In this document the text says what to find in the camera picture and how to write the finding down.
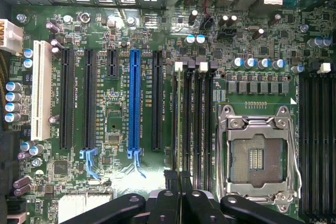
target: white pci slot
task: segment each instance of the white pci slot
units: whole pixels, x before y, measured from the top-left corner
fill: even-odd
[[[34,40],[33,88],[31,95],[31,140],[50,138],[51,108],[51,55],[52,46],[46,41]]]

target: motherboard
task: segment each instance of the motherboard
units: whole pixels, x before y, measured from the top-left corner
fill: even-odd
[[[335,140],[317,141],[335,122],[336,13],[203,11],[14,8],[24,52],[10,57],[5,120],[20,132],[10,201],[27,201],[27,223],[148,197],[170,169],[295,219],[336,207],[313,200],[336,192]]]

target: cpu socket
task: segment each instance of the cpu socket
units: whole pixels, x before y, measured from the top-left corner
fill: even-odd
[[[219,114],[217,194],[240,195],[287,212],[294,198],[300,197],[301,187],[288,108],[281,106],[271,116],[236,115],[226,105],[219,106]]]

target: green circuit board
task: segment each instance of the green circuit board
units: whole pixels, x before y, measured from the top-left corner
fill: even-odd
[[[275,115],[280,106],[286,106],[293,119],[294,136],[298,154],[298,103],[299,103],[299,78],[291,72],[291,67],[303,65],[307,58],[327,58],[333,54],[330,47],[325,51],[319,48],[307,47],[310,37],[330,37],[336,22],[335,14],[331,11],[318,9],[311,13],[299,13],[294,8],[281,10],[282,19],[279,23],[268,27],[268,20],[264,18],[249,18],[244,12],[231,12],[228,10],[210,10],[210,14],[217,19],[222,13],[235,14],[238,21],[234,25],[237,35],[230,40],[218,40],[215,31],[218,25],[211,30],[200,30],[203,15],[199,15],[193,26],[188,24],[191,9],[172,8],[164,12],[145,11],[136,9],[112,8],[71,8],[71,7],[15,7],[14,17],[24,13],[29,22],[24,25],[24,48],[33,48],[34,40],[50,41],[50,32],[45,24],[55,20],[59,27],[59,34],[64,38],[64,47],[75,52],[75,79],[73,93],[73,136],[72,146],[68,150],[61,150],[59,145],[59,125],[51,126],[51,138],[41,141],[44,146],[43,155],[39,157],[43,163],[33,167],[31,159],[21,162],[21,175],[32,177],[32,189],[22,196],[28,200],[28,223],[57,223],[58,200],[64,195],[81,195],[86,193],[109,194],[116,198],[126,193],[139,193],[148,197],[156,189],[165,188],[163,172],[165,169],[187,168],[191,174],[195,171],[195,156],[191,151],[190,162],[183,161],[183,120],[186,116],[183,99],[185,72],[175,72],[174,63],[189,59],[201,61],[215,61],[218,68],[212,81],[212,103],[210,116],[213,127],[211,133],[211,162],[208,164],[211,172],[210,178],[205,178],[203,173],[197,178],[192,178],[193,184],[198,189],[210,190],[218,195],[215,174],[215,153],[218,138],[217,125],[219,108],[231,105],[237,115]],[[91,21],[83,24],[79,17],[88,13]],[[63,17],[70,15],[73,21],[65,23]],[[102,25],[106,17],[112,18],[114,25]],[[128,26],[126,20],[134,17],[136,24]],[[300,31],[302,24],[310,26],[309,33]],[[263,37],[253,40],[251,26],[264,28]],[[185,37],[188,34],[204,34],[206,41],[199,46],[186,45]],[[92,176],[87,174],[86,162],[80,159],[83,140],[83,107],[84,104],[84,71],[85,50],[94,50],[97,57],[96,107],[95,111],[95,145],[98,154],[94,157],[94,171],[99,176],[99,185],[89,185]],[[119,55],[118,77],[107,78],[107,51],[115,49]],[[140,103],[140,147],[142,149],[140,167],[134,165],[134,160],[128,159],[128,128],[129,128],[129,59],[130,50],[139,49],[141,54],[141,103]],[[162,143],[160,150],[152,150],[152,83],[153,83],[153,53],[162,51],[163,80],[162,88]],[[232,61],[240,57],[242,60],[255,58],[258,60],[268,58],[270,61],[283,59],[285,67],[281,70],[268,68],[234,69]],[[9,125],[11,130],[26,129],[30,124],[31,88],[34,85],[27,76],[31,69],[23,67],[23,57],[11,57],[10,80],[23,84],[21,110],[25,120]],[[59,115],[61,110],[61,63],[55,57],[52,61],[52,103],[51,115]],[[247,82],[267,83],[266,93],[260,89],[256,93],[245,92]],[[190,115],[196,116],[194,101],[191,96]],[[201,112],[206,108],[207,95],[202,95]],[[204,134],[207,122],[201,124],[199,133]],[[193,150],[192,135],[190,149]],[[29,136],[22,135],[22,141],[30,140]],[[279,163],[287,162],[287,152],[280,152]],[[200,168],[204,169],[205,153],[201,151]],[[286,173],[286,164],[280,164]],[[285,214],[298,219],[298,200],[290,204]]]

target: blue pcie slot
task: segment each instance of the blue pcie slot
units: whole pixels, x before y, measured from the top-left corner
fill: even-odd
[[[139,130],[140,130],[140,51],[132,49],[130,53],[130,101],[129,134],[127,157],[134,158],[139,166]]]

